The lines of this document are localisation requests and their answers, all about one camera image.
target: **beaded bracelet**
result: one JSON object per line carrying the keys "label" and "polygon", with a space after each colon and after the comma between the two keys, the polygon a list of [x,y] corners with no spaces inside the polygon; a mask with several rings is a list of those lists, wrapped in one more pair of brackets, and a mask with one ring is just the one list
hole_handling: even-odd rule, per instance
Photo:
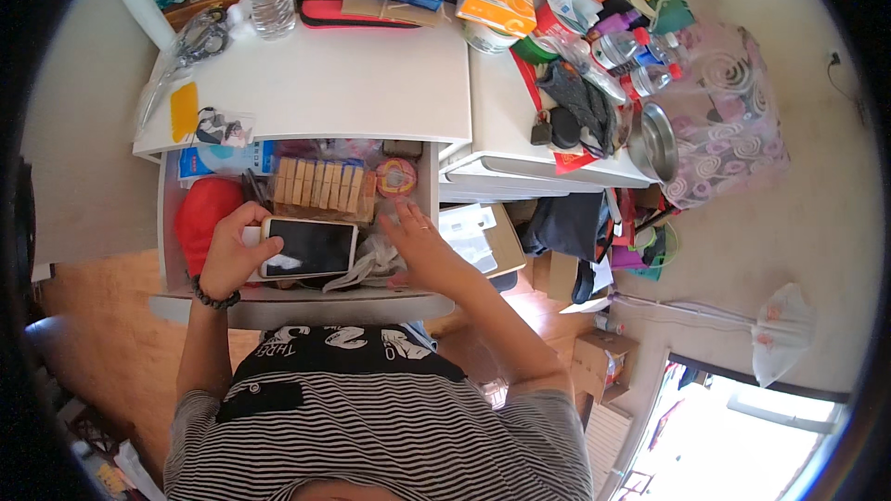
{"label": "beaded bracelet", "polygon": [[197,298],[202,304],[205,306],[210,306],[213,309],[227,309],[235,306],[241,300],[241,293],[237,290],[232,293],[232,296],[226,298],[225,300],[213,300],[207,293],[201,290],[201,285],[198,283],[200,281],[201,275],[197,274],[192,277],[192,291],[195,293],[195,298]]}

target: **wooden floor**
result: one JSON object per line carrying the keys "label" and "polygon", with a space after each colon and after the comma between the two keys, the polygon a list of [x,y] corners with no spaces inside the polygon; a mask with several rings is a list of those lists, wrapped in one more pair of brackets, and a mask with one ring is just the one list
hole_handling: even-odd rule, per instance
{"label": "wooden floor", "polygon": [[[566,305],[534,291],[531,264],[527,267],[505,297],[568,366],[575,337],[591,328],[591,315],[559,314]],[[150,313],[148,298],[160,291],[158,274],[156,250],[57,265],[55,278],[43,286],[50,317],[29,336],[63,386],[115,423],[135,430],[143,463],[161,483],[185,326]],[[467,346],[473,343],[467,339],[472,331],[460,312],[425,326],[441,340],[445,356],[471,376],[485,373],[476,366],[484,365],[480,360],[486,352]],[[232,365],[238,365],[257,341],[257,331],[230,330]]]}

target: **stainless steel bowl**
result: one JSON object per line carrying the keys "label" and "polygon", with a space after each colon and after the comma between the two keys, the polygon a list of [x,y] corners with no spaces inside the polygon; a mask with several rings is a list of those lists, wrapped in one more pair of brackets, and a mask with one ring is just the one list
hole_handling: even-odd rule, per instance
{"label": "stainless steel bowl", "polygon": [[628,154],[640,172],[660,182],[677,174],[677,144],[671,121],[662,107],[647,103],[634,113],[628,135]]}

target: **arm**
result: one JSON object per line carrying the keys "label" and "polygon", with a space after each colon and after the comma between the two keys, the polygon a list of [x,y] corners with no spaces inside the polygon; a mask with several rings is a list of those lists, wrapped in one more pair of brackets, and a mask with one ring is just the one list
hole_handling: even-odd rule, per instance
{"label": "arm", "polygon": [[[241,241],[241,231],[246,226],[269,216],[270,212],[248,202],[217,223],[200,279],[201,290],[211,299],[225,300],[231,296],[261,263],[282,250],[284,240],[278,237],[264,240],[253,248]],[[226,311],[192,300],[183,357],[176,376],[176,395],[182,398],[186,392],[200,390],[222,399],[231,381]]]}
{"label": "arm", "polygon": [[569,373],[544,343],[473,265],[443,240],[417,206],[397,203],[400,225],[382,217],[381,225],[420,288],[451,298],[477,329],[504,373],[509,394],[556,389],[573,395]]}

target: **power cord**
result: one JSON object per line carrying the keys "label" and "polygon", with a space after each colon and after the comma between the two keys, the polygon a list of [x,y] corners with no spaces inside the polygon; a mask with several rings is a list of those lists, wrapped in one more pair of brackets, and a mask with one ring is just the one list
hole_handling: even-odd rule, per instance
{"label": "power cord", "polygon": [[835,82],[832,81],[832,66],[836,66],[836,65],[839,65],[839,64],[841,64],[841,59],[839,58],[839,53],[837,53],[837,52],[833,52],[833,53],[832,53],[832,59],[830,60],[830,63],[827,64],[827,66],[826,66],[826,77],[829,78],[829,80],[830,80],[830,84],[832,85],[832,87],[834,87],[834,88],[836,89],[836,91],[837,91],[838,93],[841,93],[842,96],[843,96],[845,99],[847,99],[848,101],[851,101],[852,103],[856,103],[856,101],[853,99],[853,97],[852,97],[851,95],[849,95],[849,94],[844,93],[843,91],[841,91],[841,88],[840,88],[839,86],[837,86],[837,85],[835,84]]}

